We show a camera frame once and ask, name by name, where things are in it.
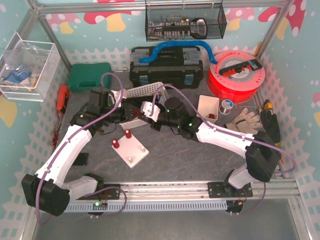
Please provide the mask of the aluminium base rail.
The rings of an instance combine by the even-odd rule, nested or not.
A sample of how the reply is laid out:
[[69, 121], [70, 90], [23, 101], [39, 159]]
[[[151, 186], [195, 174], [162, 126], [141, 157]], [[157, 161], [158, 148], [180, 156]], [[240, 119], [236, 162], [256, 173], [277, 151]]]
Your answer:
[[[235, 197], [223, 197], [219, 183], [209, 180], [202, 181], [151, 181], [151, 182], [122, 182], [120, 188], [126, 193], [130, 202], [142, 201], [204, 201], [212, 200], [211, 196], [216, 195], [216, 200], [237, 200]], [[270, 182], [262, 183], [254, 181], [246, 190], [240, 191], [244, 199], [258, 200], [265, 199], [298, 199], [301, 194], [294, 179], [271, 179]]]

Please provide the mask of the red multimeter probe leads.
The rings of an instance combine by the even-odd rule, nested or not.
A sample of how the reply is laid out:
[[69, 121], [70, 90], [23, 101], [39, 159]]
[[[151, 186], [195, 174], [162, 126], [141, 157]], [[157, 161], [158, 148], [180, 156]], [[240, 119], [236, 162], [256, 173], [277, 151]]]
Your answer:
[[58, 111], [57, 112], [57, 121], [56, 121], [54, 128], [53, 128], [53, 137], [52, 137], [52, 141], [50, 143], [50, 145], [53, 147], [53, 150], [55, 150], [57, 147], [57, 143], [58, 143], [58, 140], [60, 137], [61, 126], [62, 126], [62, 117], [61, 117], [61, 113]]

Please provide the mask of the white work glove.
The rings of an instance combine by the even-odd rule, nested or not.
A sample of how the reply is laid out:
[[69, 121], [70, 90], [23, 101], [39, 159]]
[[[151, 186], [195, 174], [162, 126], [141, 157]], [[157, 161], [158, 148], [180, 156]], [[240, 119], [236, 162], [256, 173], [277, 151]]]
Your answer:
[[237, 117], [226, 123], [224, 127], [235, 132], [255, 135], [258, 130], [263, 128], [263, 124], [255, 112], [249, 112], [248, 108], [244, 108]]

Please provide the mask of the white peg base plate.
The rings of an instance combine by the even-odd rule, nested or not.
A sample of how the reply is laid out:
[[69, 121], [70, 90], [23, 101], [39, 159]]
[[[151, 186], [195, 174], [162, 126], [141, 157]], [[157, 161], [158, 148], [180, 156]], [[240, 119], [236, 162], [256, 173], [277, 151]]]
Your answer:
[[119, 148], [113, 148], [112, 142], [111, 147], [131, 169], [149, 154], [147, 148], [133, 135], [129, 139], [124, 135], [117, 140]]

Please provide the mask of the white plastic perforated basket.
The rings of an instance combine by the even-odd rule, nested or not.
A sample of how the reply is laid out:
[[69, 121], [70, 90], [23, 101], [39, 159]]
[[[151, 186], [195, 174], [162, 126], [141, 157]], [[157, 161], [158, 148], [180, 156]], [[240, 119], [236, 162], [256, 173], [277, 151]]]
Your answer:
[[[143, 86], [128, 89], [127, 97], [129, 98], [147, 97], [147, 96], [152, 97], [154, 93], [156, 93], [156, 90], [162, 85], [163, 85], [162, 82], [155, 82], [155, 83], [150, 83]], [[162, 89], [157, 91], [157, 93], [159, 92], [161, 93], [159, 103], [164, 105], [165, 101], [169, 98], [169, 95], [167, 93], [167, 90], [164, 87], [162, 87]], [[130, 130], [130, 129], [144, 126], [147, 124], [148, 124], [147, 122], [135, 117], [133, 120], [120, 123], [119, 125], [123, 128], [123, 130]]]

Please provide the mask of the clear acrylic wall box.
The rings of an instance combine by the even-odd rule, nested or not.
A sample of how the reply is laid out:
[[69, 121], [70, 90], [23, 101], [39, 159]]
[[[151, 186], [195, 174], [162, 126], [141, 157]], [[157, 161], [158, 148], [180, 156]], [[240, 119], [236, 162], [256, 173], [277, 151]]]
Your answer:
[[8, 100], [43, 102], [61, 60], [56, 44], [23, 40], [18, 33], [13, 40], [1, 56], [0, 93]]

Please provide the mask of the blue white glove in box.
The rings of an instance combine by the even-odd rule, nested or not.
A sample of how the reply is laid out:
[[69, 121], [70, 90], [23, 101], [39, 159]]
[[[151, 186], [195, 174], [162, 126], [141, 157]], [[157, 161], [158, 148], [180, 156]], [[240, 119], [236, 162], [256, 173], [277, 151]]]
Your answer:
[[30, 85], [31, 70], [28, 67], [18, 67], [12, 70], [4, 79], [4, 82], [9, 85], [28, 86]]

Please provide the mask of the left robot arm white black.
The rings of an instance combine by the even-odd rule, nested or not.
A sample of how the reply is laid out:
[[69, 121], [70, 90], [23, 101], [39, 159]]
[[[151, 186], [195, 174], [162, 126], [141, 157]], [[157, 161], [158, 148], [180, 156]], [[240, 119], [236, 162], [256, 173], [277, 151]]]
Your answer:
[[103, 192], [124, 191], [119, 186], [104, 186], [103, 178], [88, 173], [77, 180], [65, 182], [66, 175], [81, 150], [90, 142], [104, 121], [111, 121], [111, 115], [120, 109], [125, 97], [121, 79], [113, 72], [104, 73], [100, 79], [113, 76], [119, 83], [119, 91], [111, 91], [104, 85], [91, 90], [92, 103], [87, 103], [71, 119], [70, 125], [60, 144], [35, 174], [26, 174], [21, 185], [26, 202], [35, 208], [37, 223], [47, 223], [41, 219], [41, 212], [60, 216], [68, 204], [82, 197], [96, 196]]

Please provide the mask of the yellow black screwdriver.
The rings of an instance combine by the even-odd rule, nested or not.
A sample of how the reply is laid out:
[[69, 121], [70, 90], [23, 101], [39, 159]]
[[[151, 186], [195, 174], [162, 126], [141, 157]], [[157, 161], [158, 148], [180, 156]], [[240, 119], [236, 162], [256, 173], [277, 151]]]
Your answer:
[[269, 99], [266, 99], [262, 105], [259, 105], [257, 107], [257, 109], [259, 113], [261, 113], [262, 111], [270, 111], [273, 114], [273, 104]]

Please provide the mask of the white small parts box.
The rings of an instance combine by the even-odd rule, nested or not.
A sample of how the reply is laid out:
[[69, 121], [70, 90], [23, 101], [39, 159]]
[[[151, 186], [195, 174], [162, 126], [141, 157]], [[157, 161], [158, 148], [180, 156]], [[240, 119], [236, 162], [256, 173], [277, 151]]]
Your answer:
[[[197, 111], [206, 120], [214, 124], [218, 120], [220, 99], [213, 96], [200, 95]], [[215, 119], [208, 118], [209, 114], [214, 114]]]

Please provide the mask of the green plastic tool case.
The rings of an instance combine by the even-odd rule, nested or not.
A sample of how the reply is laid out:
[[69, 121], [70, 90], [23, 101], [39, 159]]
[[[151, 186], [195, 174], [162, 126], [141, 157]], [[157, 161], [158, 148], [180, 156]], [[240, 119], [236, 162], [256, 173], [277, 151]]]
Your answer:
[[111, 71], [112, 68], [108, 62], [73, 64], [67, 81], [68, 90], [82, 92], [99, 87], [102, 85], [102, 75]]

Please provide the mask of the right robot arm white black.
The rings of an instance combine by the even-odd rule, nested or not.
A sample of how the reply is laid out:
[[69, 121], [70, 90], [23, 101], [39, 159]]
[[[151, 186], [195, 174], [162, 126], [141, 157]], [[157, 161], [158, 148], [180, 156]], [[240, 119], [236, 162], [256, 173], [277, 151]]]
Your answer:
[[232, 170], [227, 177], [227, 184], [233, 188], [241, 189], [253, 181], [269, 182], [282, 155], [292, 161], [292, 168], [283, 171], [283, 174], [291, 173], [297, 168], [297, 161], [292, 155], [275, 146], [264, 131], [256, 134], [237, 132], [205, 120], [199, 112], [190, 116], [186, 106], [176, 97], [167, 99], [164, 109], [160, 109], [156, 105], [156, 99], [159, 91], [165, 87], [166, 84], [160, 85], [155, 90], [152, 101], [144, 102], [140, 111], [158, 129], [162, 126], [173, 127], [187, 140], [212, 144], [243, 157], [245, 164]]

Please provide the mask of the black toolbox with blue latches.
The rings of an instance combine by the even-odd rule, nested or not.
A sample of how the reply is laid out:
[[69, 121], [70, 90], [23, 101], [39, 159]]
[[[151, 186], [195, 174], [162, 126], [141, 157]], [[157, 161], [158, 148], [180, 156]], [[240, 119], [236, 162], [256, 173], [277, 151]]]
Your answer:
[[140, 63], [154, 47], [135, 47], [130, 54], [129, 80], [133, 87], [162, 82], [178, 89], [196, 89], [204, 78], [201, 50], [197, 46], [162, 49], [155, 61]]

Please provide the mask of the black bracket on floor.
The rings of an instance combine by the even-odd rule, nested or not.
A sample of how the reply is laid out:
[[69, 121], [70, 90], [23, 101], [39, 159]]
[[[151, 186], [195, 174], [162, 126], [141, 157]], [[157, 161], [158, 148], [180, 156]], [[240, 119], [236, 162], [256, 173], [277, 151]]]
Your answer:
[[88, 165], [89, 154], [85, 152], [79, 153], [73, 162], [73, 166], [87, 166]]

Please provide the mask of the orange multimeter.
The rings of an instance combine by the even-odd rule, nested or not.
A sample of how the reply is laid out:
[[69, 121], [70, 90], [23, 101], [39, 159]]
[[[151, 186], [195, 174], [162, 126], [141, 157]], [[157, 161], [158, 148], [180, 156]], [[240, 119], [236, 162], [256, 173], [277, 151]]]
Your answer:
[[71, 92], [69, 91], [67, 85], [63, 84], [59, 87], [58, 97], [56, 101], [56, 110], [60, 114], [65, 114], [70, 95]]

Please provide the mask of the red filament spool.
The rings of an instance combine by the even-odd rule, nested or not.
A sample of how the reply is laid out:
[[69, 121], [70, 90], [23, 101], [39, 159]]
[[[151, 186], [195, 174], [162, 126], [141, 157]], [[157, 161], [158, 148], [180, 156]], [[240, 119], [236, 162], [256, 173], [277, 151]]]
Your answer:
[[265, 80], [261, 62], [250, 53], [225, 50], [215, 55], [217, 64], [210, 64], [207, 86], [219, 99], [233, 103], [250, 100]]

